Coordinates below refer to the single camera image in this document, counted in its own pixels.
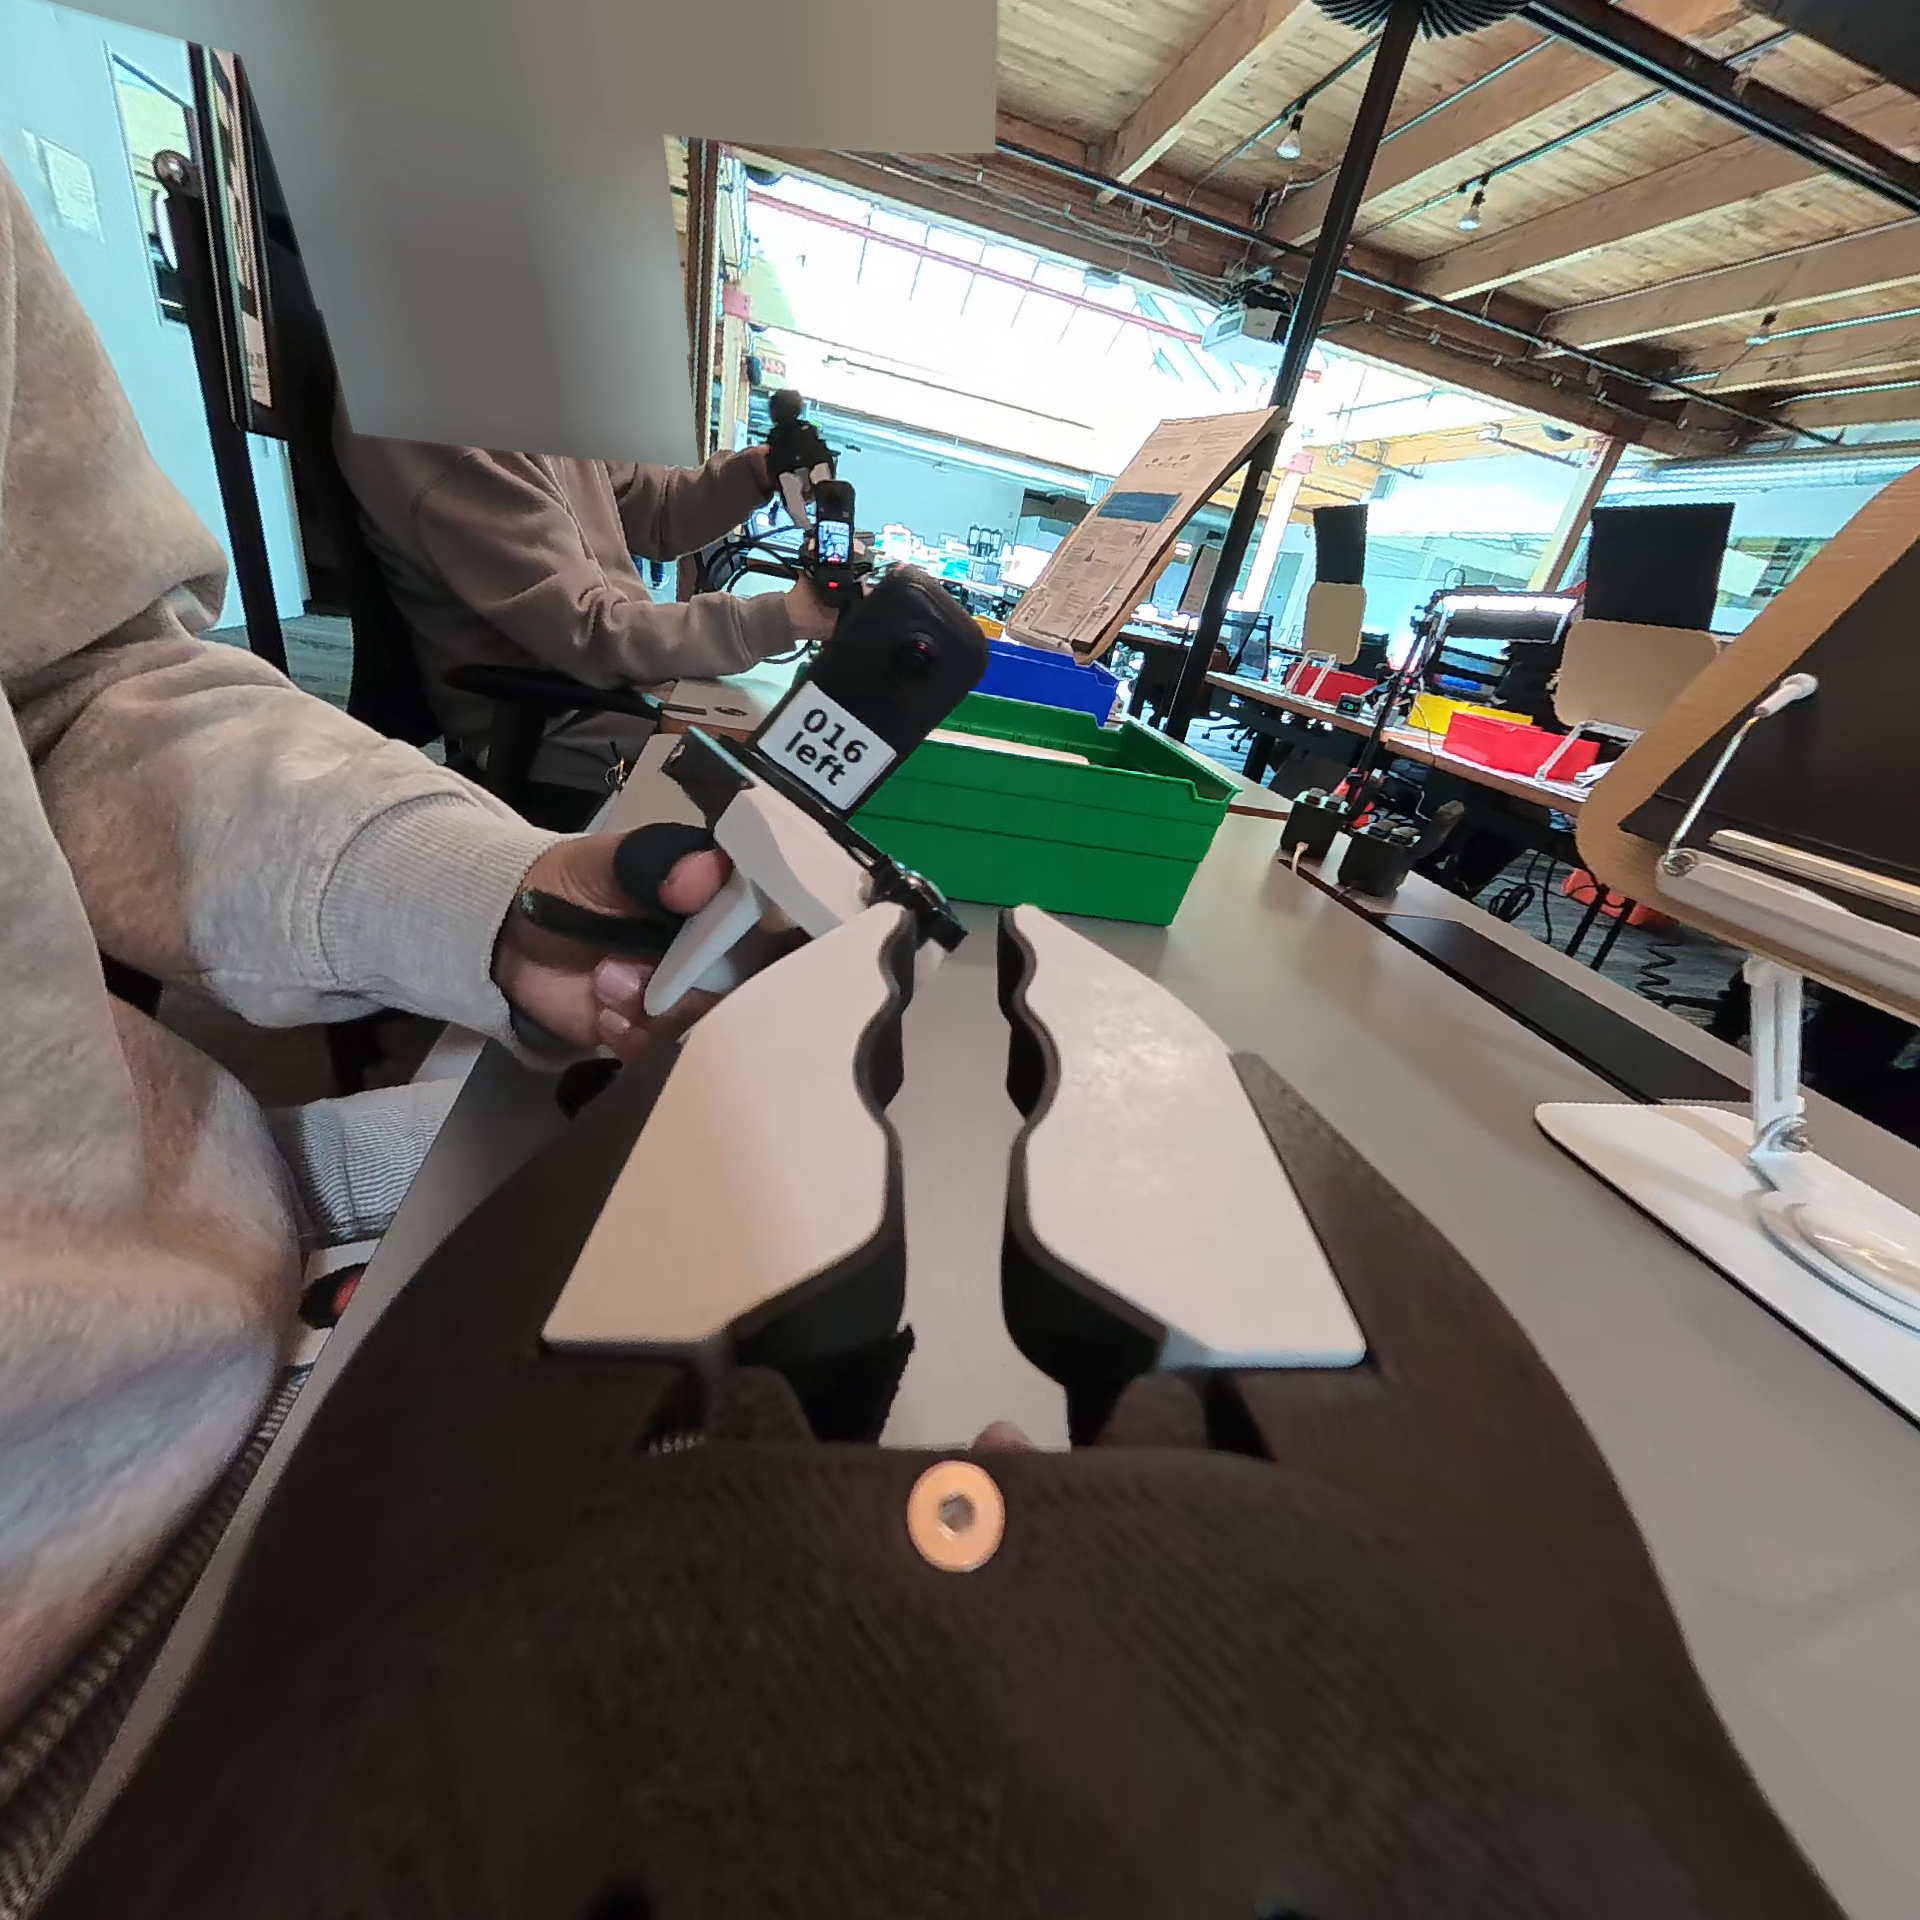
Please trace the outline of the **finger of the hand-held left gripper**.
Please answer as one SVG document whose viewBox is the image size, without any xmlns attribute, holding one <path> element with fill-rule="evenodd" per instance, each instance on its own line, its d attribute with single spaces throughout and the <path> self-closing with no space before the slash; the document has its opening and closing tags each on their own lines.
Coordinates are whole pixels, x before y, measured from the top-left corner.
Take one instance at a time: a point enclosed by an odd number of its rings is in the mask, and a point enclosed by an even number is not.
<svg viewBox="0 0 1920 1920">
<path fill-rule="evenodd" d="M 820 941 L 873 904 L 873 883 L 852 854 L 809 809 L 767 782 L 732 798 L 719 818 L 716 846 L 729 865 L 716 902 L 741 929 L 778 919 Z"/>
</svg>

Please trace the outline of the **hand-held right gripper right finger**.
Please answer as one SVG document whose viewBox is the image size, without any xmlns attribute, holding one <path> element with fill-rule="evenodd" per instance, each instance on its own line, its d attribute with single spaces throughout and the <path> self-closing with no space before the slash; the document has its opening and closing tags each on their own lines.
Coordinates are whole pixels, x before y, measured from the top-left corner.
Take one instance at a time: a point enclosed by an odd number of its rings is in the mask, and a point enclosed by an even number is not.
<svg viewBox="0 0 1920 1920">
<path fill-rule="evenodd" d="M 1036 905 L 999 918 L 1001 1315 L 1050 1378 L 1351 1369 L 1365 1338 L 1231 1046 Z"/>
</svg>

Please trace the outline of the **person's left forearm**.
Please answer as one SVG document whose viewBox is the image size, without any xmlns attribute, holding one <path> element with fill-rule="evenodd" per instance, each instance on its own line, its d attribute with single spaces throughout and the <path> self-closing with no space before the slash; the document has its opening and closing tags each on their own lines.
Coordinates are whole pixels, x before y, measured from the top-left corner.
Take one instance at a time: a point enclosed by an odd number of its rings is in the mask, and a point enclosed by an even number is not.
<svg viewBox="0 0 1920 1920">
<path fill-rule="evenodd" d="M 160 760 L 71 854 L 108 954 L 253 1025 L 380 1007 L 515 1043 L 497 949 L 559 832 L 392 742 L 303 768 Z"/>
</svg>

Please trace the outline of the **person's left hand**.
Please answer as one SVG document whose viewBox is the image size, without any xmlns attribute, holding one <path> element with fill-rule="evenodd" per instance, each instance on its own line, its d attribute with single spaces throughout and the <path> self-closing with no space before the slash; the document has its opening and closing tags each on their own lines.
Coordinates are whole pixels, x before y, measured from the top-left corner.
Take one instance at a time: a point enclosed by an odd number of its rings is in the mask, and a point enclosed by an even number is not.
<svg viewBox="0 0 1920 1920">
<path fill-rule="evenodd" d="M 732 878 L 708 831 L 655 823 L 575 834 L 520 883 L 497 935 L 492 979 L 516 1023 L 559 1049 L 636 1063 L 677 1043 L 722 1002 L 689 993 L 668 1015 L 645 1011 L 655 961 L 607 942 L 613 922 L 685 922 Z"/>
</svg>

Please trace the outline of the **blue plastic bin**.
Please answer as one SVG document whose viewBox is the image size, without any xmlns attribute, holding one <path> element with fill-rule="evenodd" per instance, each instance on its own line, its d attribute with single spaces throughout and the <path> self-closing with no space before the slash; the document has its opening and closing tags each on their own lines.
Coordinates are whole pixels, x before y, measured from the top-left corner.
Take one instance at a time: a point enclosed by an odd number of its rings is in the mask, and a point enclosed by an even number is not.
<svg viewBox="0 0 1920 1920">
<path fill-rule="evenodd" d="M 991 662 L 976 686 L 984 698 L 1039 705 L 1091 717 L 1112 728 L 1128 713 L 1129 695 L 1103 664 L 1081 664 L 1067 653 L 1051 653 L 1008 639 L 991 640 Z"/>
</svg>

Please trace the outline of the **green plastic bin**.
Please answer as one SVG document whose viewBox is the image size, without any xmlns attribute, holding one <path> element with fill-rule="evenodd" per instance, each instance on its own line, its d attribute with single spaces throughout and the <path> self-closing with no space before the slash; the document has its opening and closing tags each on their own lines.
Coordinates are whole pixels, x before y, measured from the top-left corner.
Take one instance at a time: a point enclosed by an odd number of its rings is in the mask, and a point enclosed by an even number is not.
<svg viewBox="0 0 1920 1920">
<path fill-rule="evenodd" d="M 852 829 L 951 902 L 1164 929 L 1241 782 L 1152 728 L 967 695 L 941 729 L 1081 752 L 1091 767 L 931 747 Z"/>
</svg>

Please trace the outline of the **cardboard sheet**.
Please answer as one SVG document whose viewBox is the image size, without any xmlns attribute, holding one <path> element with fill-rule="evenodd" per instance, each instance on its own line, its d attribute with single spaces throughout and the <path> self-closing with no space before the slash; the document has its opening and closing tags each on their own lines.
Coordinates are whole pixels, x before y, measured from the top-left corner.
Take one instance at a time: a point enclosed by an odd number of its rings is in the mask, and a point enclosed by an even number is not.
<svg viewBox="0 0 1920 1920">
<path fill-rule="evenodd" d="M 1080 664 L 1103 659 L 1133 621 L 1194 515 L 1285 418 L 1285 409 L 1265 408 L 1155 425 L 1108 493 L 1048 559 L 1004 637 Z"/>
</svg>

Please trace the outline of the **person's striped light trousers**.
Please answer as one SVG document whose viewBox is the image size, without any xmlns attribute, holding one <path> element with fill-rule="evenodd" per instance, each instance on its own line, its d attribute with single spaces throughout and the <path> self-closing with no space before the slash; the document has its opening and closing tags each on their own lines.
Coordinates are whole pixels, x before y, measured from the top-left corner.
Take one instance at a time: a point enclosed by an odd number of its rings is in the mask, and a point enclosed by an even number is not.
<svg viewBox="0 0 1920 1920">
<path fill-rule="evenodd" d="M 423 1079 L 268 1111 L 306 1255 L 378 1242 L 392 1229 L 463 1089 Z"/>
</svg>

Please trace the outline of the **ceiling projector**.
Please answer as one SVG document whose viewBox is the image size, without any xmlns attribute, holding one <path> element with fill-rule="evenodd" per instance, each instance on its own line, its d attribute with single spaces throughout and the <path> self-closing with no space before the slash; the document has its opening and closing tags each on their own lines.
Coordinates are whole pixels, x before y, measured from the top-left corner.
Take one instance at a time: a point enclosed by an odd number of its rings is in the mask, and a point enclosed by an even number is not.
<svg viewBox="0 0 1920 1920">
<path fill-rule="evenodd" d="M 1202 353 L 1236 367 L 1276 368 L 1285 355 L 1295 293 L 1274 273 L 1239 277 L 1204 325 Z"/>
</svg>

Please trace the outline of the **black office chair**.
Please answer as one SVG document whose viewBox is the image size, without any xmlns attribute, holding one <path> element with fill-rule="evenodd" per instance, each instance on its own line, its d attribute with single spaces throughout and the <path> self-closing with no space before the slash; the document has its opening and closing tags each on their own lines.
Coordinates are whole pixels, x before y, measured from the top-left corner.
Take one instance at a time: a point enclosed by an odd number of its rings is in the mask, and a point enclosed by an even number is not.
<svg viewBox="0 0 1920 1920">
<path fill-rule="evenodd" d="M 416 642 L 393 603 L 363 539 L 345 477 L 333 458 L 332 418 L 339 381 L 329 338 L 306 286 L 297 253 L 271 240 L 272 370 L 289 427 L 296 504 L 306 539 L 308 574 L 323 610 L 352 625 L 347 713 L 384 737 L 425 747 L 440 744 L 447 767 L 509 802 L 535 826 L 584 829 L 618 778 L 575 789 L 535 779 L 535 758 L 549 722 L 569 719 L 631 719 L 657 733 L 663 706 L 636 690 L 591 688 L 538 665 L 477 665 L 456 685 L 477 695 L 482 733 L 477 752 L 442 733 L 425 699 Z"/>
</svg>

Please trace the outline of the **red plastic bin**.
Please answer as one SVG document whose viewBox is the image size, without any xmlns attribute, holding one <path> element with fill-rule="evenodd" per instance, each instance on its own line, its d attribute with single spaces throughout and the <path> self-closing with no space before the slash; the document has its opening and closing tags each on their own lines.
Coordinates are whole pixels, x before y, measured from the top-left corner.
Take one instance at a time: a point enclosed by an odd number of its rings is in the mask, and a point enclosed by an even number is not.
<svg viewBox="0 0 1920 1920">
<path fill-rule="evenodd" d="M 1596 767 L 1601 744 L 1584 729 L 1553 735 L 1544 728 L 1501 728 L 1460 720 L 1442 752 L 1490 774 L 1535 782 L 1572 784 Z"/>
</svg>

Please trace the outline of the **large beige backing board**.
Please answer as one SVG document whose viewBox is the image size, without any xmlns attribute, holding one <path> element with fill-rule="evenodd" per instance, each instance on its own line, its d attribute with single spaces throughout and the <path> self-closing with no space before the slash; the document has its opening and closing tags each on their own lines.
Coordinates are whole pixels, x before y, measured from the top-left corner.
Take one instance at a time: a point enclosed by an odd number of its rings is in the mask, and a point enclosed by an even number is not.
<svg viewBox="0 0 1920 1920">
<path fill-rule="evenodd" d="M 1579 618 L 1553 686 L 1564 729 L 1639 737 L 1722 655 L 1709 632 Z"/>
</svg>

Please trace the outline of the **wooden backing board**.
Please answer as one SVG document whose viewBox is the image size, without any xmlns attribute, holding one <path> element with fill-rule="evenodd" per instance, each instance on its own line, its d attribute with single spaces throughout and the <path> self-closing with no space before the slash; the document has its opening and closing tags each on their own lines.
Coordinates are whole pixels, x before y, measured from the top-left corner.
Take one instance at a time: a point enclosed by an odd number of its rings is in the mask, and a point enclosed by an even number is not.
<svg viewBox="0 0 1920 1920">
<path fill-rule="evenodd" d="M 1919 473 L 1875 494 L 1608 774 L 1581 865 L 1681 919 L 1659 863 L 1717 755 L 1793 673 L 1815 690 L 1760 722 L 1685 838 L 1739 831 L 1915 883 Z"/>
</svg>

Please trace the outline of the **large black panel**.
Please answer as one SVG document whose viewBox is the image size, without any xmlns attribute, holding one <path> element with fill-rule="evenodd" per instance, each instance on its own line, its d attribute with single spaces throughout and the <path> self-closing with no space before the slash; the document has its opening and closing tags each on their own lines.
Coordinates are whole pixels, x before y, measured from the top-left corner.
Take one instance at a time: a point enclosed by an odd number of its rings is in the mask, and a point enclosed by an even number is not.
<svg viewBox="0 0 1920 1920">
<path fill-rule="evenodd" d="M 1730 501 L 1596 509 L 1584 621 L 1709 632 L 1736 513 Z"/>
</svg>

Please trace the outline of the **black steel post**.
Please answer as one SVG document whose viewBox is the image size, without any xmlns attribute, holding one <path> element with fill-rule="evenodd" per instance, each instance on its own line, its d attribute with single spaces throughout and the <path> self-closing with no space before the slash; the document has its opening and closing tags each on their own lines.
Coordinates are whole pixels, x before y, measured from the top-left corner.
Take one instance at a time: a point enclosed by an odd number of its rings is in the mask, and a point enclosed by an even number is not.
<svg viewBox="0 0 1920 1920">
<path fill-rule="evenodd" d="M 1280 439 L 1290 424 L 1291 402 L 1305 383 L 1309 353 L 1323 325 L 1333 285 L 1351 243 L 1363 192 L 1371 176 L 1386 136 L 1386 121 L 1397 102 L 1423 16 L 1423 2 L 1394 2 L 1383 18 L 1383 33 L 1377 45 L 1347 151 L 1343 153 L 1335 175 L 1333 194 L 1313 248 L 1304 288 L 1290 311 L 1285 355 L 1269 394 L 1269 405 L 1274 408 L 1276 418 L 1263 434 L 1259 445 L 1255 445 L 1243 469 L 1239 498 L 1221 545 L 1208 603 L 1184 657 L 1183 677 L 1172 690 L 1172 702 L 1164 720 L 1164 733 L 1178 742 L 1187 739 L 1188 726 L 1204 702 L 1208 675 L 1221 639 L 1224 618 L 1236 589 L 1241 563 L 1255 537 L 1267 482 L 1280 458 Z"/>
</svg>

